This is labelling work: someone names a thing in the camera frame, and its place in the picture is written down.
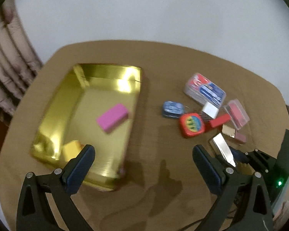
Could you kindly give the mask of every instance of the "plastic case with red and blue label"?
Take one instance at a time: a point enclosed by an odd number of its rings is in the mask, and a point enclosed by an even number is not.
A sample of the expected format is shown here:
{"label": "plastic case with red and blue label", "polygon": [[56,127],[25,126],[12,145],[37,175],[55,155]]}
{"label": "plastic case with red and blue label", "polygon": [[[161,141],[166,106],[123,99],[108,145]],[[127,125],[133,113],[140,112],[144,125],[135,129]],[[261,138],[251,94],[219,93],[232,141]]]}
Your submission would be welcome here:
{"label": "plastic case with red and blue label", "polygon": [[186,84],[185,94],[204,105],[210,102],[220,108],[226,97],[226,92],[203,75],[196,73]]}

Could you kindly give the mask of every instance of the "beige curtain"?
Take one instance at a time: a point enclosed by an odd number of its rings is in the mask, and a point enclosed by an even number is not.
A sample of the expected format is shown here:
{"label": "beige curtain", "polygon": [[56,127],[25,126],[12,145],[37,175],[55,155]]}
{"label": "beige curtain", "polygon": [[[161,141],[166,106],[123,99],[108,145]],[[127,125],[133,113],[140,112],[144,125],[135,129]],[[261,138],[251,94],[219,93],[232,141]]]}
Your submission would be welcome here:
{"label": "beige curtain", "polygon": [[41,67],[14,0],[6,0],[0,9],[0,120],[6,125]]}

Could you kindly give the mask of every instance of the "pink block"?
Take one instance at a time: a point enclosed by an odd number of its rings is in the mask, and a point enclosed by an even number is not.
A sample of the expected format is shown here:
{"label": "pink block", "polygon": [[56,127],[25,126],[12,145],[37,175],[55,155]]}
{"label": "pink block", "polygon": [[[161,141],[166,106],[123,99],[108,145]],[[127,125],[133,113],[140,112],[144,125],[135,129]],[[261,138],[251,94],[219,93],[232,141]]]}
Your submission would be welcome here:
{"label": "pink block", "polygon": [[127,118],[128,114],[129,112],[126,107],[122,104],[117,104],[97,118],[96,121],[105,132],[108,132],[116,124],[119,124],[120,121]]}

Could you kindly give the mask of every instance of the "metal screw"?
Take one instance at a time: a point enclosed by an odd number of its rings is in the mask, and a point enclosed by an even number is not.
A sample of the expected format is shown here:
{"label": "metal screw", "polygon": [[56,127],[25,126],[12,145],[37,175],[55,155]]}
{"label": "metal screw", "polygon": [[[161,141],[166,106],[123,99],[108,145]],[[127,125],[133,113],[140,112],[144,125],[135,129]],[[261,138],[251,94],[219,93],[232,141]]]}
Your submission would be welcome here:
{"label": "metal screw", "polygon": [[261,178],[261,174],[260,174],[259,172],[255,172],[255,176],[256,176],[257,178]]}
{"label": "metal screw", "polygon": [[228,168],[226,168],[226,172],[228,174],[233,174],[234,170],[232,168],[228,167]]}
{"label": "metal screw", "polygon": [[33,173],[32,173],[32,172],[29,172],[29,173],[26,174],[26,177],[27,177],[27,178],[31,178],[32,176],[33,176]]}
{"label": "metal screw", "polygon": [[56,169],[54,170],[54,173],[55,173],[55,175],[59,175],[59,174],[62,173],[62,169],[56,168]]}

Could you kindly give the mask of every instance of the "gold tray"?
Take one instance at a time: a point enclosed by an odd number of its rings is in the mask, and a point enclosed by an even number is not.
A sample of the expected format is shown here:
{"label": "gold tray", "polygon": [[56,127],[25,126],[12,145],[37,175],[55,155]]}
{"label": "gold tray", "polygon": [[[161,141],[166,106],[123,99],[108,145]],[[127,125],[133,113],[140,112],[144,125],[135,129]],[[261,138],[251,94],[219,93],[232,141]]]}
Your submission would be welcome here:
{"label": "gold tray", "polygon": [[[34,139],[31,154],[52,167],[63,167],[61,150],[79,140],[91,144],[95,161],[84,183],[99,190],[114,190],[124,161],[136,103],[141,69],[114,64],[78,64],[59,85]],[[129,110],[129,118],[110,134],[96,118],[117,103]]]}

